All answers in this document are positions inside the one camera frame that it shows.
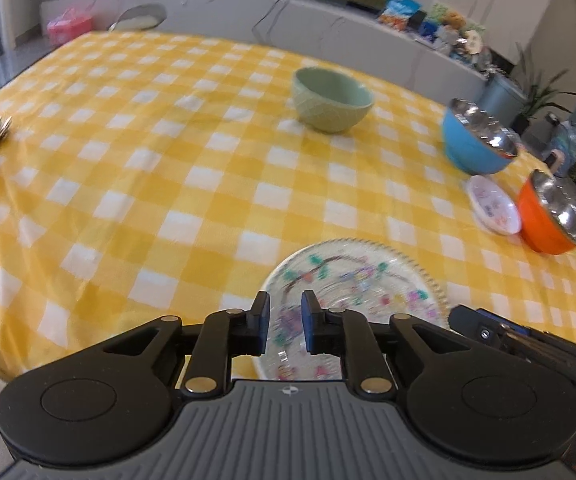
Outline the clear glass patterned plate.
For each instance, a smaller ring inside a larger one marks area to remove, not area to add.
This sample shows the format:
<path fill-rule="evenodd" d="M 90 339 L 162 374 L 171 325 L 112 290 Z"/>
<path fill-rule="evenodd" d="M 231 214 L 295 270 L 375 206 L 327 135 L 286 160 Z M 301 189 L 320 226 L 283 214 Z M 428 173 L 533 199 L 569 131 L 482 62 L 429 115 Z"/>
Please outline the clear glass patterned plate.
<path fill-rule="evenodd" d="M 407 313 L 448 327 L 448 300 L 441 287 L 412 258 L 369 240 L 337 238 L 306 246 L 270 273 L 262 285 L 270 295 L 266 350 L 254 360 L 265 380 L 336 380 L 340 360 L 306 351 L 301 295 L 312 290 L 324 309 L 346 308 L 370 322 L 386 324 Z"/>

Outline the small white patterned dish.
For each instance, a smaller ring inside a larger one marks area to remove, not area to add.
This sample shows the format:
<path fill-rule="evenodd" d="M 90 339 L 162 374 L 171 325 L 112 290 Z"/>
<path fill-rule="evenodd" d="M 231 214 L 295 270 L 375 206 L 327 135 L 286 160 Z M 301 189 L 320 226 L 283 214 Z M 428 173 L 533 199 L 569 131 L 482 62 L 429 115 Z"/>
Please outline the small white patterned dish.
<path fill-rule="evenodd" d="M 489 231 L 512 236 L 521 230 L 521 218 L 515 202 L 494 181 L 471 176 L 465 184 L 474 216 Z"/>

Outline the orange steel bowl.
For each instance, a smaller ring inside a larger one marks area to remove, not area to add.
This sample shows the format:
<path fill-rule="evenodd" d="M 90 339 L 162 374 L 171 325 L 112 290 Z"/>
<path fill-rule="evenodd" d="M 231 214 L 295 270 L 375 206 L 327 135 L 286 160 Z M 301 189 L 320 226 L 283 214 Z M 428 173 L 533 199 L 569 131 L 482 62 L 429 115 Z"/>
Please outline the orange steel bowl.
<path fill-rule="evenodd" d="M 576 204 L 554 177 L 533 170 L 520 188 L 516 205 L 520 235 L 533 250 L 561 255 L 576 249 Z"/>

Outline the blue steel bowl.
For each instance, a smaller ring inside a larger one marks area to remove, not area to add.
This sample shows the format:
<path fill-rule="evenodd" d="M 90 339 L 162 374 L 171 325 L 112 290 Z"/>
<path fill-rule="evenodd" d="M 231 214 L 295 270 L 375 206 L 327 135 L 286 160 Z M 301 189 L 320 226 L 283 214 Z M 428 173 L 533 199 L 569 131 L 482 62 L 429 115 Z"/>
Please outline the blue steel bowl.
<path fill-rule="evenodd" d="M 516 133 L 465 99 L 448 102 L 442 136 L 446 157 L 466 174 L 497 174 L 519 155 Z"/>

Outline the green ceramic bowl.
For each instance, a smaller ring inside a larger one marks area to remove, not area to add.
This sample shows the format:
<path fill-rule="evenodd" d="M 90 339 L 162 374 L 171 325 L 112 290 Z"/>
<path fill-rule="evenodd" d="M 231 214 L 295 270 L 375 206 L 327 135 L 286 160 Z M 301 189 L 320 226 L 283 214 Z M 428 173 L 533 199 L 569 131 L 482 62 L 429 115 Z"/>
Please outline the green ceramic bowl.
<path fill-rule="evenodd" d="M 300 122 L 326 133 L 350 130 L 375 102 L 373 93 L 361 81 L 317 66 L 294 72 L 291 99 Z"/>

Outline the yellow white checkered tablecloth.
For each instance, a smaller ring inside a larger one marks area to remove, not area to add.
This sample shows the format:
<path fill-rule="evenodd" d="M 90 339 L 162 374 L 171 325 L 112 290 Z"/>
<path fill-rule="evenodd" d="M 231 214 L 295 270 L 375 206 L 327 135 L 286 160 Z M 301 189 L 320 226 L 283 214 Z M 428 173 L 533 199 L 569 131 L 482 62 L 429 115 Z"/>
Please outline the yellow white checkered tablecloth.
<path fill-rule="evenodd" d="M 298 121 L 309 60 L 226 40 L 96 32 L 0 89 L 0 376 L 173 313 L 247 307 L 303 246 L 376 240 L 458 304 L 576 342 L 576 250 L 486 232 L 441 105 L 366 77 L 349 132 Z"/>

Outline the small pink heater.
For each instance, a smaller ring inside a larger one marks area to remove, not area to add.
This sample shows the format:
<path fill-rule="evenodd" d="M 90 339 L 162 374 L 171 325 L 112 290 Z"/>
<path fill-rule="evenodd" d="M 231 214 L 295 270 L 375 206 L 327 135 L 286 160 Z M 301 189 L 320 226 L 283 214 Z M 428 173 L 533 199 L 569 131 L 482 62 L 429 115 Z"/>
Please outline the small pink heater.
<path fill-rule="evenodd" d="M 544 164 L 552 174 L 556 174 L 556 172 L 564 164 L 565 159 L 566 155 L 561 150 L 551 150 L 545 157 Z"/>

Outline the blue water jug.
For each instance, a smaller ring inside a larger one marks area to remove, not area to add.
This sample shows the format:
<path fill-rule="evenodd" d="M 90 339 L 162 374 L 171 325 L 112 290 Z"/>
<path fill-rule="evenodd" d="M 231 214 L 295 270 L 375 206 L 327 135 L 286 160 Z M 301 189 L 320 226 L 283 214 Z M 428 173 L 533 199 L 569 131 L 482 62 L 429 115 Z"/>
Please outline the blue water jug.
<path fill-rule="evenodd" d="M 570 122 L 570 120 L 561 122 L 550 141 L 550 148 L 564 154 L 564 161 L 557 168 L 555 174 L 557 177 L 565 177 L 576 163 L 576 122 Z"/>

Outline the grey blue trash bin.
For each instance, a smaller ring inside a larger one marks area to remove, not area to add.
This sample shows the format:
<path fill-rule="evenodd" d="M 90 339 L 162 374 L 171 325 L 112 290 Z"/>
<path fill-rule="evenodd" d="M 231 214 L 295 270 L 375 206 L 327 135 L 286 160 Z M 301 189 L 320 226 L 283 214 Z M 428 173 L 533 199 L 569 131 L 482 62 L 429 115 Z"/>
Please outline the grey blue trash bin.
<path fill-rule="evenodd" d="M 495 74 L 486 83 L 476 104 L 503 126 L 510 127 L 526 102 L 526 96 L 514 82 L 503 74 Z"/>

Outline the green potted floor plant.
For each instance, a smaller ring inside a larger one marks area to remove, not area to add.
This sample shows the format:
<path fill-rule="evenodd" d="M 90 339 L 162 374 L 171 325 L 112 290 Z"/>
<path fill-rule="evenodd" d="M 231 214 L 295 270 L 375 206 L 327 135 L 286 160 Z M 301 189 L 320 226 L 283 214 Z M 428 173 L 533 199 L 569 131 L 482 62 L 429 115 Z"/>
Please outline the green potted floor plant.
<path fill-rule="evenodd" d="M 553 107 L 568 114 L 571 110 L 556 102 L 558 96 L 573 96 L 575 91 L 564 91 L 556 87 L 558 81 L 568 74 L 568 70 L 560 70 L 554 76 L 546 77 L 544 70 L 537 68 L 529 47 L 516 44 L 519 54 L 518 62 L 509 74 L 510 81 L 519 89 L 524 100 L 520 112 L 512 121 L 510 128 L 518 136 L 522 136 L 530 126 L 531 119 L 543 108 Z"/>

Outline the white tv console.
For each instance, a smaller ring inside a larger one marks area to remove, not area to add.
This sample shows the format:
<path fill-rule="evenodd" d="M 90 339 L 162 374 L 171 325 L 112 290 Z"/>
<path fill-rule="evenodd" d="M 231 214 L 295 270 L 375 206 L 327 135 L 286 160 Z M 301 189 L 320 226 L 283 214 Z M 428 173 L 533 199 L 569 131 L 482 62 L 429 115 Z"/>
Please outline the white tv console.
<path fill-rule="evenodd" d="M 440 104 L 478 99 L 484 77 L 367 16 L 312 0 L 46 0 L 41 23 L 69 9 L 90 12 L 97 29 L 133 6 L 161 3 L 162 32 L 264 44 L 336 63 Z"/>

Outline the brown teddy bear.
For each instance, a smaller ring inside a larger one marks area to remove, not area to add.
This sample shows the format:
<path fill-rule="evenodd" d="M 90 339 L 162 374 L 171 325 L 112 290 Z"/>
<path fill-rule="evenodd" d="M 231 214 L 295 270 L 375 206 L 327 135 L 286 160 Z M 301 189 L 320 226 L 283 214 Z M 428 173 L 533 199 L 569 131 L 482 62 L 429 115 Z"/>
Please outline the brown teddy bear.
<path fill-rule="evenodd" d="M 462 30 L 467 24 L 466 18 L 454 10 L 447 10 L 443 14 L 442 25 L 451 27 L 454 30 Z"/>

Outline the blue snack bag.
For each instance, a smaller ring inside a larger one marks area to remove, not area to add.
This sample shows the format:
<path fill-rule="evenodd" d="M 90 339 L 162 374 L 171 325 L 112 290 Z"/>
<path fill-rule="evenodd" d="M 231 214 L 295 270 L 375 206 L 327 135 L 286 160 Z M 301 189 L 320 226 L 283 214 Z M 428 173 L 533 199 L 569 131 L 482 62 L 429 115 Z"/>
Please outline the blue snack bag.
<path fill-rule="evenodd" d="M 410 18 L 422 5 L 416 0 L 387 0 L 384 10 L 378 16 L 378 22 L 402 32 Z"/>

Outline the pink plastic box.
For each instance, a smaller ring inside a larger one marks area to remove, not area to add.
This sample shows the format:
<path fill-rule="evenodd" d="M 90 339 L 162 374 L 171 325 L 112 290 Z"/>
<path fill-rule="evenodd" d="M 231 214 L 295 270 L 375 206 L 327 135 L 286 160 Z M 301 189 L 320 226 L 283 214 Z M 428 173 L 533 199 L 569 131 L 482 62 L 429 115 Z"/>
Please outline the pink plastic box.
<path fill-rule="evenodd" d="M 74 9 L 69 9 L 49 21 L 46 27 L 48 40 L 55 47 L 67 44 L 92 30 L 93 17 L 87 11 Z"/>

